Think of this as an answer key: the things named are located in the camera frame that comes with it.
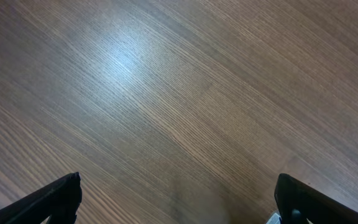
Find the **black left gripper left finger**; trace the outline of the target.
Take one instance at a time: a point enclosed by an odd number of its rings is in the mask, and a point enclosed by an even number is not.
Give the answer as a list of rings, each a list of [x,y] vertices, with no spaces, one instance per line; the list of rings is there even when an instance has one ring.
[[[70,173],[0,209],[0,223],[74,224],[81,201],[80,174]]]

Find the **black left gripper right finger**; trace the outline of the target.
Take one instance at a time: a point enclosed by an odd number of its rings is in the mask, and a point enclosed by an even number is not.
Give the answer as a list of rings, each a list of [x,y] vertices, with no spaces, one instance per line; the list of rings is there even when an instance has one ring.
[[[274,198],[281,224],[358,224],[358,212],[281,173]]]

